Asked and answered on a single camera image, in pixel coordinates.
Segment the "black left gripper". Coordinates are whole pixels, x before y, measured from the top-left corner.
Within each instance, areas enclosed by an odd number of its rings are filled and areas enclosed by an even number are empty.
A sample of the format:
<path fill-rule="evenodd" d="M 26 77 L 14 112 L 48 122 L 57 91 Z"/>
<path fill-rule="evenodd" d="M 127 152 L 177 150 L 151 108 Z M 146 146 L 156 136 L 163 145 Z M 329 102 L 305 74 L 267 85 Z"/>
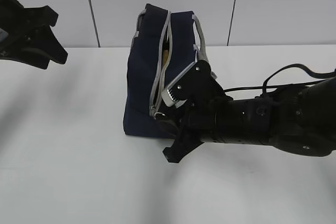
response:
<path fill-rule="evenodd" d="M 46 70 L 52 60 L 64 65 L 68 53 L 52 32 L 58 14 L 49 6 L 25 8 L 1 0 L 1 59 Z"/>

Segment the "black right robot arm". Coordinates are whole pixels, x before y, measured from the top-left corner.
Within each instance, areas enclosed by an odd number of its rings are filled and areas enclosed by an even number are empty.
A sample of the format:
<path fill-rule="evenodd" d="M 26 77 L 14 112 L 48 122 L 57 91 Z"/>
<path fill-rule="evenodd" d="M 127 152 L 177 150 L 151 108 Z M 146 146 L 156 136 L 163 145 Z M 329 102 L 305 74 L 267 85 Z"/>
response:
<path fill-rule="evenodd" d="M 206 142 L 272 146 L 281 151 L 324 157 L 335 150 L 335 73 L 295 68 L 313 82 L 260 86 L 261 94 L 235 100 L 215 80 L 207 61 L 186 67 L 162 91 L 155 113 L 174 139 L 163 154 L 180 162 Z"/>

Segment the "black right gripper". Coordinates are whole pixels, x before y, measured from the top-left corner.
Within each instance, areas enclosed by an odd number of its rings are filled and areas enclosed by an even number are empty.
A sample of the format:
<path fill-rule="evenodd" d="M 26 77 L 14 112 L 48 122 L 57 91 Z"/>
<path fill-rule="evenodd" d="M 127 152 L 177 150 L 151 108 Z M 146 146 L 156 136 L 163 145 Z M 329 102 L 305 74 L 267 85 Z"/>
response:
<path fill-rule="evenodd" d="M 185 101 L 182 121 L 167 115 L 157 115 L 159 128 L 174 138 L 163 150 L 169 163 L 179 163 L 204 142 L 223 143 L 217 118 L 220 108 L 232 98 L 212 76 L 209 63 L 200 60 L 181 74 L 178 80 L 178 99 Z"/>

